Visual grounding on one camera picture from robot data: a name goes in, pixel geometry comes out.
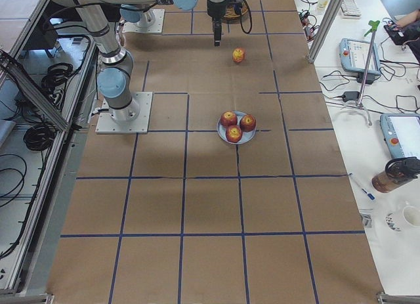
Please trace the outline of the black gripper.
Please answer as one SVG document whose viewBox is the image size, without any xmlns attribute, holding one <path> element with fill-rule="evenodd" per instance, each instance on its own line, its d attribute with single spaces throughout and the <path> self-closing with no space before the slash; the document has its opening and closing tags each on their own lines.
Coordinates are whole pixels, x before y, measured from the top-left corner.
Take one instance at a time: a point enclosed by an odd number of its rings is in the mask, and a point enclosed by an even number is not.
<svg viewBox="0 0 420 304">
<path fill-rule="evenodd" d="M 222 22 L 226 14 L 228 0 L 207 0 L 207 14 L 213 19 L 214 46 L 219 47 L 222 38 Z"/>
</svg>

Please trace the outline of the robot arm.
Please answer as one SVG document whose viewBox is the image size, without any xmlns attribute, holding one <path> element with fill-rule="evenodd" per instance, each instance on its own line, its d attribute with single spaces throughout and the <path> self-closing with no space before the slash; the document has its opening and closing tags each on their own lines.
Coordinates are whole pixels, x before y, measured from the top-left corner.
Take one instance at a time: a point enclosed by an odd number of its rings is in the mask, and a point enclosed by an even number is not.
<svg viewBox="0 0 420 304">
<path fill-rule="evenodd" d="M 144 9 L 140 5 L 122 5 L 120 14 L 126 22 L 139 28 L 147 28 L 154 24 L 156 17 L 152 12 L 155 5 L 176 5 L 179 9 L 190 11 L 195 8 L 198 0 L 156 0 Z M 212 19 L 214 46 L 218 47 L 222 39 L 222 18 L 226 14 L 228 0 L 207 0 L 207 14 Z"/>
<path fill-rule="evenodd" d="M 102 55 L 105 68 L 98 76 L 99 90 L 108 103 L 114 121 L 133 121 L 140 113 L 140 105 L 129 90 L 132 56 L 119 44 L 100 6 L 102 3 L 119 5 L 176 5 L 189 11 L 198 0 L 52 0 L 65 7 L 75 7 Z"/>
</svg>

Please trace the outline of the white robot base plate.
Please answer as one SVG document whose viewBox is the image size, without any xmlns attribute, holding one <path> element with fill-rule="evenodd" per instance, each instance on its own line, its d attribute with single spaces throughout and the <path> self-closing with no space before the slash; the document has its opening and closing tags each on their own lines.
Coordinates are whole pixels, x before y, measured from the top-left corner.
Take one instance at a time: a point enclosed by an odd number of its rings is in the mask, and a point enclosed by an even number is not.
<svg viewBox="0 0 420 304">
<path fill-rule="evenodd" d="M 123 33 L 151 33 L 159 34 L 163 29 L 164 9 L 150 9 L 147 12 L 132 12 L 128 18 L 124 17 Z"/>
<path fill-rule="evenodd" d="M 98 134 L 147 134 L 150 123 L 153 92 L 134 92 L 128 107 L 120 110 L 109 107 L 104 99 L 96 123 Z"/>
</svg>

